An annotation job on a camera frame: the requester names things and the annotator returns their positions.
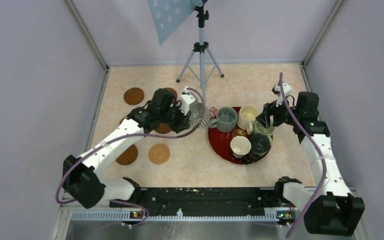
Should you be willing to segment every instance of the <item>tripod leg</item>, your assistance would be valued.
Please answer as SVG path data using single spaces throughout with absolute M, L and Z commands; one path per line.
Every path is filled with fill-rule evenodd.
M 205 65 L 204 65 L 204 53 L 199 54 L 199 82 L 201 83 L 202 98 L 205 100 Z
M 183 76 L 183 74 L 185 73 L 185 70 L 186 70 L 186 68 L 189 66 L 189 63 L 191 62 L 191 60 L 192 60 L 192 57 L 194 56 L 194 51 L 192 51 L 191 53 L 190 53 L 190 55 L 189 55 L 189 57 L 187 58 L 187 61 L 186 61 L 186 63 L 184 64 L 184 67 L 183 67 L 183 69 L 181 70 L 181 72 L 180 72 L 180 75 L 179 75 L 179 77 L 177 78 L 177 80 L 176 80 L 176 82 L 180 82 L 180 79 L 182 78 L 182 76 Z
M 210 48 L 207 48 L 206 50 L 207 50 L 209 56 L 211 57 L 212 62 L 214 63 L 215 67 L 217 68 L 218 73 L 220 73 L 220 77 L 224 78 L 225 75 L 223 74 L 222 70 L 220 69 L 219 65 L 217 64 L 216 59 L 214 58 L 213 54 L 210 51 Z

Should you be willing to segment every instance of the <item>cable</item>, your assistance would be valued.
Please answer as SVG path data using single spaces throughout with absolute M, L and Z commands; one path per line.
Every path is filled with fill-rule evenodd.
M 301 129 L 301 131 L 308 138 L 308 140 L 314 145 L 315 149 L 317 150 L 317 153 L 320 155 L 321 164 L 323 166 L 323 171 L 321 173 L 320 182 L 318 183 L 317 187 L 315 188 L 313 194 L 311 195 L 311 197 L 308 200 L 307 204 L 305 205 L 304 209 L 301 210 L 301 214 L 298 216 L 298 218 L 295 220 L 295 222 L 292 225 L 292 227 L 287 232 L 286 238 L 288 239 L 292 235 L 292 233 L 294 233 L 295 229 L 297 229 L 297 226 L 303 221 L 305 213 L 307 212 L 307 210 L 309 209 L 309 207 L 313 203 L 313 201 L 316 199 L 317 194 L 320 192 L 320 189 L 322 188 L 323 183 L 325 182 L 325 178 L 326 178 L 326 174 L 327 174 L 327 168 L 326 168 L 325 158 L 323 157 L 323 153 L 320 150 L 319 146 L 317 146 L 317 143 L 312 139 L 310 134 L 304 129 L 304 127 L 301 125 L 300 121 L 298 121 L 297 117 L 292 112 L 291 108 L 289 107 L 289 104 L 286 104 L 287 103 L 287 99 L 285 97 L 284 85 L 283 85 L 282 77 L 283 77 L 283 73 L 281 72 L 280 75 L 279 75 L 279 86 L 280 86 L 280 93 L 282 94 L 283 101 L 285 102 L 285 107 L 286 107 L 287 111 L 289 112 L 290 116 L 292 117 L 293 121 L 299 127 L 299 129 Z
M 130 202 L 127 202 L 127 201 L 118 201 L 118 200 L 114 200 L 114 199 L 111 199 L 110 202 L 113 202 L 113 203 L 116 203 L 116 204 L 123 204 L 123 205 L 131 206 L 131 207 L 135 207 L 135 208 L 141 208 L 145 212 L 145 217 L 142 218 L 142 220 L 138 221 L 137 223 L 135 223 L 133 225 L 126 224 L 124 222 L 110 222 L 108 224 L 105 224 L 105 225 L 101 226 L 100 228 L 96 229 L 95 231 L 93 231 L 88 237 L 85 238 L 85 240 L 90 239 L 92 236 L 97 234 L 102 229 L 105 229 L 105 228 L 107 228 L 109 226 L 112 226 L 112 225 L 122 225 L 122 226 L 128 226 L 129 228 L 135 228 L 135 227 L 143 224 L 145 222 L 145 220 L 150 216 L 150 211 L 148 209 L 146 209 L 145 207 L 141 206 L 141 205 L 130 203 Z
M 286 96 L 286 98 L 289 98 L 289 97 L 292 97 L 292 100 L 293 100 L 293 102 L 292 102 L 292 106 L 293 106 L 294 108 L 296 108 L 296 106 L 295 106 L 295 97 L 292 96 L 292 95 L 287 95 L 287 96 Z
M 200 92 L 198 92 L 197 90 L 191 88 L 191 87 L 188 87 L 187 90 L 190 90 L 192 92 L 195 92 L 196 94 L 198 94 L 199 98 L 201 99 L 201 103 L 203 106 L 205 106 L 205 101 L 204 101 L 204 98 L 203 96 L 200 94 Z M 202 109 L 204 112 L 202 114 L 202 117 L 201 119 L 199 120 L 199 123 L 194 126 L 190 131 L 188 131 L 187 133 L 185 134 L 182 134 L 182 135 L 177 135 L 177 136 L 164 136 L 164 135 L 157 135 L 157 134 L 148 134 L 148 133 L 134 133 L 134 134 L 129 134 L 129 135 L 123 135 L 123 136 L 119 136 L 119 137 L 116 137 L 114 139 L 111 139 L 109 140 L 106 144 L 107 145 L 110 145 L 114 142 L 117 142 L 117 141 L 120 141 L 122 139 L 125 139 L 125 138 L 130 138 L 130 137 L 154 137 L 154 138 L 162 138 L 162 139 L 179 139 L 179 138 L 183 138 L 183 137 L 186 137 L 188 135 L 190 135 L 191 133 L 193 133 L 202 123 L 202 121 L 204 120 L 204 117 L 205 117 L 205 111 L 207 110 L 205 107 Z M 70 167 L 70 169 L 68 169 L 68 171 L 64 174 L 64 176 L 62 177 L 61 181 L 59 182 L 59 185 L 56 189 L 56 193 L 55 193 L 55 201 L 60 204 L 60 205 L 63 205 L 63 204 L 69 204 L 69 203 L 73 203 L 75 202 L 76 200 L 75 199 L 70 199 L 70 200 L 66 200 L 66 201 L 61 201 L 60 200 L 60 191 L 61 189 L 63 188 L 63 184 L 64 182 L 67 180 L 68 176 L 72 173 L 72 171 L 78 166 L 80 165 L 84 160 L 88 159 L 90 156 L 92 156 L 93 154 L 95 154 L 96 152 L 98 152 L 99 150 L 101 150 L 103 148 L 102 145 L 98 146 L 97 148 L 93 149 L 91 152 L 89 152 L 88 154 L 86 154 L 84 157 L 82 157 L 79 161 L 77 161 L 72 167 Z

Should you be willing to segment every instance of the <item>small label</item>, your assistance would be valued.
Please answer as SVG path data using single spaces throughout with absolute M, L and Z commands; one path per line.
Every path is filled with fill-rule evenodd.
M 212 108 L 209 109 L 209 112 L 211 113 L 211 118 L 213 119 L 216 115 L 217 115 L 217 112 L 219 110 L 217 108 L 215 108 L 214 106 Z

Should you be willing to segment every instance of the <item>beige floor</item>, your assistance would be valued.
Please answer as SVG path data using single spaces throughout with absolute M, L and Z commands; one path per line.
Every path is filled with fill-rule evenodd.
M 227 64 L 220 66 L 225 77 L 214 71 L 206 86 L 206 105 L 211 108 L 254 104 L 260 111 L 276 96 L 272 87 L 283 81 L 293 88 L 292 95 L 305 91 L 298 64 Z M 199 66 L 192 66 L 199 72 Z M 206 67 L 208 75 L 211 66 Z M 158 88 L 170 87 L 181 93 L 185 86 L 200 90 L 198 80 L 186 70 L 180 83 L 176 78 L 182 66 L 129 66 L 112 67 L 106 85 L 99 117 L 93 136 L 95 146 L 114 129 L 121 118 L 132 109 L 150 100 Z M 126 90 L 139 87 L 145 99 L 138 105 L 125 103 Z M 279 126 L 274 132 L 274 143 L 267 156 L 250 165 L 237 165 L 220 158 L 210 147 L 207 129 L 198 129 L 181 139 L 146 137 L 135 143 L 139 155 L 134 163 L 122 166 L 114 162 L 103 175 L 107 179 L 130 177 L 142 187 L 272 187 L 279 177 L 297 178 L 306 186 L 314 186 L 309 162 L 299 145 L 292 127 Z M 148 159 L 148 151 L 154 144 L 166 144 L 170 159 L 155 165 Z

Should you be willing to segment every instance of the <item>white wall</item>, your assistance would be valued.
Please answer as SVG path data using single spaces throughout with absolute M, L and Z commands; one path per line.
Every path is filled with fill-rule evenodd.
M 159 46 L 147 0 L 74 3 L 109 65 L 184 64 L 199 41 L 195 13 Z M 209 0 L 206 40 L 220 63 L 302 61 L 335 3 Z
M 344 179 L 384 239 L 384 1 L 348 1 L 308 71 Z
M 102 79 L 62 0 L 0 1 L 0 240 L 50 237 Z

